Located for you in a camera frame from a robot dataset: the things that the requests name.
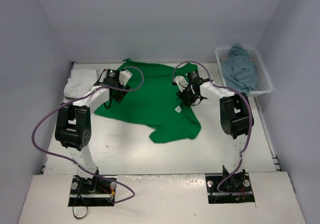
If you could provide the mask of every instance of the black mounting bracket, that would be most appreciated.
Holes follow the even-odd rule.
[[[220,99],[220,122],[225,134],[236,139],[239,135],[248,134],[249,131],[249,110],[239,95],[223,97]]]
[[[65,148],[81,151],[91,138],[90,108],[88,106],[64,106],[58,111],[55,138]]]

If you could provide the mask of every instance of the garment tag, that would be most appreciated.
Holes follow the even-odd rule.
[[[181,112],[181,107],[180,107],[180,106],[177,106],[177,107],[175,108],[175,111],[177,111],[178,113],[180,113],[180,112]]]

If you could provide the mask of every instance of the cloth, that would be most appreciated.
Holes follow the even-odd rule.
[[[64,96],[74,99],[84,96],[97,81],[97,70],[78,69],[71,70],[70,78],[64,88]]]
[[[154,143],[196,138],[201,125],[191,107],[185,106],[177,96],[179,89],[172,85],[174,68],[127,59],[118,70],[125,66],[139,68],[144,74],[144,84],[140,89],[128,92],[121,103],[113,101],[109,109],[101,105],[95,114],[154,128],[155,131],[149,136]],[[177,69],[176,75],[185,75],[197,69],[196,65],[187,63]],[[128,82],[133,89],[140,84],[141,75],[137,70],[128,70],[133,73]]]
[[[258,76],[255,64],[241,45],[236,44],[231,48],[228,58],[221,64],[221,69],[227,86],[246,94],[256,90]]]

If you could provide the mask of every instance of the white table surface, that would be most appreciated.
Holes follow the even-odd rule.
[[[136,196],[113,207],[89,207],[77,220],[68,207],[71,175],[34,176],[19,224],[224,223],[304,224],[286,172],[249,173],[255,203],[209,204],[203,174],[118,176]],[[116,199],[130,193],[118,186]],[[76,207],[83,215],[85,207]]]
[[[119,66],[120,64],[75,64],[74,68],[102,70],[116,69]],[[213,80],[221,84],[218,65],[211,63],[205,66]],[[206,78],[201,67],[199,74]],[[244,155],[245,169],[248,172],[275,171],[256,104],[253,98],[250,98],[249,102],[255,125]],[[204,100],[192,109],[201,123],[198,137],[195,140],[184,139],[166,144],[153,143],[149,139],[153,129],[147,126],[92,115],[89,148],[100,174],[221,173],[226,146],[233,140],[222,131],[219,105]],[[67,150],[54,137],[49,148],[52,152],[69,156]],[[44,174],[75,174],[75,170],[70,162],[49,156]]]

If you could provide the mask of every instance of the white cloth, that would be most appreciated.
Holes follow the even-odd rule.
[[[72,99],[84,96],[93,87],[97,79],[97,70],[71,70],[70,78],[64,88],[64,96]]]

